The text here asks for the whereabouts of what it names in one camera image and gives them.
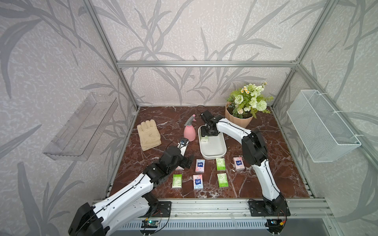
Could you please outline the green white tissue pack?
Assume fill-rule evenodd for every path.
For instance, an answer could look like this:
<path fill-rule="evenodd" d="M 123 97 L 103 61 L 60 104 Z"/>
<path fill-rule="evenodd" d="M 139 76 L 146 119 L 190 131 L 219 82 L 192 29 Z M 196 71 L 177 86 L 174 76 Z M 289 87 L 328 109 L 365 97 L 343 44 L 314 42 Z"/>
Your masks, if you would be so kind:
<path fill-rule="evenodd" d="M 172 188 L 182 188 L 182 174 L 173 175 Z"/>

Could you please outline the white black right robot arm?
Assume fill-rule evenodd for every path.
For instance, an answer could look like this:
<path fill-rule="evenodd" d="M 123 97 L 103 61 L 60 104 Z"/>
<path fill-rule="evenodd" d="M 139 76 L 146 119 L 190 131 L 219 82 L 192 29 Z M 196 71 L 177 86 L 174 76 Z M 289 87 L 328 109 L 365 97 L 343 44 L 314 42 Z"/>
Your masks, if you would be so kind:
<path fill-rule="evenodd" d="M 208 110 L 202 112 L 200 117 L 205 123 L 201 129 L 202 136 L 224 133 L 241 144 L 243 157 L 253 167 L 260 182 L 265 210 L 273 213 L 280 208 L 285 199 L 274 181 L 260 131 L 242 128 L 221 115 L 213 116 Z"/>

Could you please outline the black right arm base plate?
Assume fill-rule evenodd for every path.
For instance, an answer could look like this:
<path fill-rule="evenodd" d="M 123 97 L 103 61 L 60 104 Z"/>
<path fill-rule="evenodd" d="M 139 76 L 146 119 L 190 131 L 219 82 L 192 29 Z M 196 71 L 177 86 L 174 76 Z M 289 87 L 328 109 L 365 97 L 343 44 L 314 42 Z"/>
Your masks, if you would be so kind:
<path fill-rule="evenodd" d="M 278 217 L 291 216 L 285 199 L 277 198 L 274 201 L 268 199 L 255 200 L 249 199 L 248 206 L 251 216 L 259 217 Z"/>

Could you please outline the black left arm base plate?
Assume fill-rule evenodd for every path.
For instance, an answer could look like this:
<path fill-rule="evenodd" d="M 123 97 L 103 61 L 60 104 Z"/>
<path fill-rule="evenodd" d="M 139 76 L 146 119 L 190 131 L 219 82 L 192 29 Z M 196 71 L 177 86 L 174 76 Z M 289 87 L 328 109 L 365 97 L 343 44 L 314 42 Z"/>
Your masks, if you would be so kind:
<path fill-rule="evenodd" d="M 170 217 L 171 209 L 171 201 L 158 201 L 150 206 L 146 213 L 146 217 Z"/>

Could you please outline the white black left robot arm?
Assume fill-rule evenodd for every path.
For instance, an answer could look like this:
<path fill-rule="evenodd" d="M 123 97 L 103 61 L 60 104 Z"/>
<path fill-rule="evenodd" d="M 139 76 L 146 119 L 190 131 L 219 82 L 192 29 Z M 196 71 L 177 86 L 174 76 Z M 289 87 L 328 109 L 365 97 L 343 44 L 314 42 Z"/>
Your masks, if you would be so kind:
<path fill-rule="evenodd" d="M 168 180 L 177 167 L 189 169 L 194 156 L 185 156 L 184 145 L 168 147 L 159 160 L 148 165 L 131 183 L 94 205 L 83 204 L 68 229 L 70 236 L 110 236 L 130 221 L 151 216 L 158 209 L 153 189 Z"/>

